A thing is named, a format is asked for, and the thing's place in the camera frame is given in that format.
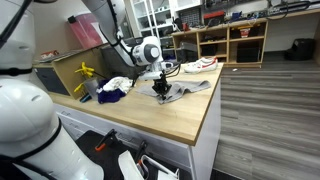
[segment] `wooden floor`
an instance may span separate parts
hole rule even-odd
[[[320,179],[320,67],[267,55],[224,69],[214,169],[242,179]]]

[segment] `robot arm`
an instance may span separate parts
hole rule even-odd
[[[126,12],[123,0],[82,1],[95,15],[100,24],[100,30],[127,65],[132,67],[147,65],[146,71],[140,75],[139,79],[154,80],[152,88],[165,98],[171,88],[166,81],[166,71],[174,65],[163,61],[158,38],[146,37],[142,44],[128,47],[118,35],[118,24],[123,22]]]

